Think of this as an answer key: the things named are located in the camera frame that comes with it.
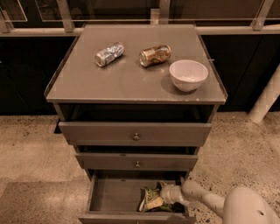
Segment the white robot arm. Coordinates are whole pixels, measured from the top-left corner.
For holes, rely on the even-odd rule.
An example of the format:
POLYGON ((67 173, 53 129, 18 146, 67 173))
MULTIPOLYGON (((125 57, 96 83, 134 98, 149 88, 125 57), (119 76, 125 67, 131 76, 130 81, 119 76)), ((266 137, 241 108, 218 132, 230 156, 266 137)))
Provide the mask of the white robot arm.
POLYGON ((160 188, 149 192, 145 189, 139 210, 150 211, 164 205, 179 203, 192 206, 202 203, 222 219, 222 224, 280 224, 280 217, 268 202, 250 188, 238 186, 225 198, 210 192, 193 180, 181 185, 160 181, 160 188))

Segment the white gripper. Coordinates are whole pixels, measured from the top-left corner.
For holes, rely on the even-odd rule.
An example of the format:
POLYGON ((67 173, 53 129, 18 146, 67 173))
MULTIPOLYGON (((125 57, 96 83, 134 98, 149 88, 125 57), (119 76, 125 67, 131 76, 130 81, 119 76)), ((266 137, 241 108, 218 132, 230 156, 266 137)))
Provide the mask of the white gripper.
POLYGON ((151 210, 156 207, 161 207, 164 203, 186 205, 187 200, 183 195, 179 185, 165 185, 160 191, 161 197, 156 197, 150 201, 147 201, 144 205, 146 210, 151 210))

